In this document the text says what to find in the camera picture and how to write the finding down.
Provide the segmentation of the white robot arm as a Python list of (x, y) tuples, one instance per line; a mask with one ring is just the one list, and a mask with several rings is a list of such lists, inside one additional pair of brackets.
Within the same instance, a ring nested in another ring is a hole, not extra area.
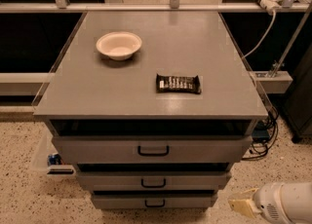
[(270, 224), (312, 224), (312, 183), (274, 182), (235, 193), (228, 198), (232, 210)]

